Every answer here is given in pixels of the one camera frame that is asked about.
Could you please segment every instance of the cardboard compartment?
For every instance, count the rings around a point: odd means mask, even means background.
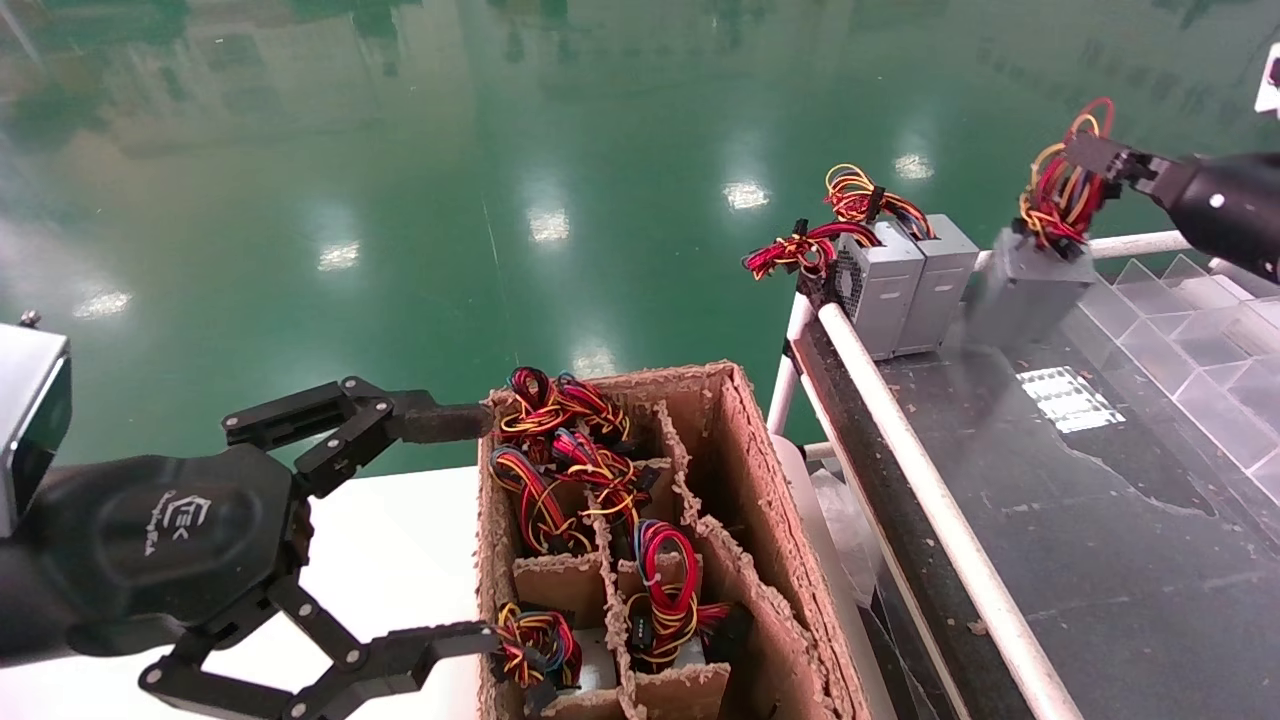
[[[625,648],[623,603],[636,592],[639,578],[630,562],[614,556],[613,533],[607,524],[594,519],[599,551],[591,557],[599,557],[605,643],[618,666],[616,700],[622,716],[867,717],[835,603],[741,369],[714,363],[591,382],[621,401],[632,421],[648,419],[641,421],[653,428],[649,447],[669,461],[671,493],[668,503],[664,491],[655,486],[654,502],[644,515],[690,530],[703,559],[699,597],[705,596],[707,602],[741,602],[754,616],[748,647],[731,669],[689,665],[654,675],[632,671]],[[490,402],[508,398],[499,391]],[[492,438],[481,442],[481,462],[492,447]],[[515,593],[515,547],[520,538],[512,534],[515,528],[504,516],[499,492],[483,466],[479,593],[486,619],[495,615],[497,597]],[[543,561],[521,560],[521,568],[526,562]],[[481,717],[517,717],[509,715],[513,706],[500,702],[498,694],[492,676],[483,676]]]
[[[573,637],[582,647],[582,671],[579,675],[581,689],[562,691],[543,711],[543,717],[626,717],[618,700],[617,659],[607,639],[605,568],[608,561],[599,552],[577,557],[518,559],[512,565],[518,602],[522,606],[534,605],[564,612],[573,628]],[[516,683],[502,683],[495,700],[493,710],[498,712],[498,717],[524,716],[524,693]]]
[[[695,596],[700,605],[717,602],[721,598],[708,597],[703,592],[701,555],[695,553],[699,574]],[[662,577],[684,574],[680,556],[664,553],[658,556],[658,573]],[[631,596],[644,593],[644,580],[636,570],[636,564],[618,562],[618,597],[626,606]],[[724,662],[708,664],[701,652],[699,639],[690,641],[692,647],[681,652],[675,666],[657,674],[636,673],[636,705],[646,710],[650,720],[716,720],[719,717],[724,697],[724,687],[730,679],[730,666]]]

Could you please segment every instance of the connector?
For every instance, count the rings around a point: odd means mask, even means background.
[[[645,600],[632,603],[627,620],[631,624],[631,632],[627,634],[627,648],[631,653],[653,650],[653,607],[649,602]]]
[[[741,657],[754,626],[755,618],[751,612],[735,602],[728,609],[728,615],[703,637],[703,656],[707,662],[733,662]]]

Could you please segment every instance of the wire harness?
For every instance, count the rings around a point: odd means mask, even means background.
[[[652,500],[649,489],[657,473],[640,473],[631,460],[591,442],[580,430],[556,430],[552,454],[564,466],[558,479],[586,486],[600,506],[584,510],[582,516],[602,515],[611,525],[622,521],[628,532],[635,528],[640,510]]]
[[[901,223],[915,242],[937,237],[929,218],[914,202],[876,184],[858,165],[841,163],[827,170],[826,183],[824,201],[831,205],[837,220],[870,225],[884,210]]]
[[[1102,119],[1098,119],[1101,110]],[[1050,145],[1032,163],[1030,181],[1018,199],[1019,218],[1014,231],[1036,237],[1036,246],[1052,249],[1066,260],[1080,255],[1088,240],[1093,217],[1120,186],[1075,167],[1066,160],[1066,143],[1079,132],[1110,137],[1115,104],[1098,97],[1084,106],[1071,122],[1062,142]]]
[[[694,592],[698,559],[689,538],[676,527],[662,520],[640,520],[632,543],[645,593],[627,600],[628,644],[631,655],[644,661],[650,673],[660,673],[676,662],[685,643],[710,634],[728,616],[731,603],[699,607]],[[682,577],[662,577],[658,557],[664,551],[680,557]]]
[[[778,268],[787,273],[796,270],[813,277],[826,277],[827,269],[836,261],[836,243],[832,238],[849,233],[863,247],[879,245],[876,233],[865,225],[854,222],[836,222],[809,229],[809,220],[796,220],[790,237],[776,238],[742,258],[742,268],[756,281],[763,279]]]
[[[579,519],[564,515],[552,492],[559,480],[547,478],[518,447],[504,445],[489,456],[498,484],[518,496],[520,534],[539,555],[590,552],[591,543],[579,530]]]
[[[598,441],[620,452],[634,447],[635,433],[622,407],[570,373],[562,373],[553,382],[536,368],[521,366],[511,373],[507,386],[518,405],[513,413],[499,418],[498,439],[515,445],[539,465],[550,462],[550,441],[556,430],[579,421]]]
[[[522,611],[508,602],[498,610],[493,630],[502,641],[497,674],[515,680],[526,692],[530,716],[539,716],[556,700],[556,691],[577,687],[582,647],[564,615],[553,610]]]

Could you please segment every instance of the red wire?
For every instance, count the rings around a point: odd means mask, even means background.
[[[694,560],[694,546],[689,538],[675,527],[667,523],[653,523],[645,527],[641,542],[645,546],[644,569],[646,578],[658,577],[658,555],[662,552],[664,542],[671,541],[680,546],[685,559],[685,582],[680,585],[680,593],[675,600],[659,587],[650,589],[650,601],[667,615],[682,615],[694,601],[694,584],[698,582],[698,565]]]

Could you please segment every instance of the gray power supply unit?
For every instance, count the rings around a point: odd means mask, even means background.
[[[924,269],[897,338],[895,356],[929,352],[942,345],[951,316],[960,306],[960,296],[969,284],[973,265],[978,261],[978,246],[951,218],[929,215],[929,224],[937,237],[915,245],[924,255]],[[876,234],[881,234],[879,224],[876,228]]]
[[[892,357],[924,268],[924,255],[888,223],[876,225],[882,246],[863,247],[851,234],[836,243],[836,296],[873,360]]]
[[[1041,340],[1097,281],[1093,252],[1068,263],[1036,240],[1005,228],[991,249],[978,300],[969,304],[965,342],[1010,347]]]

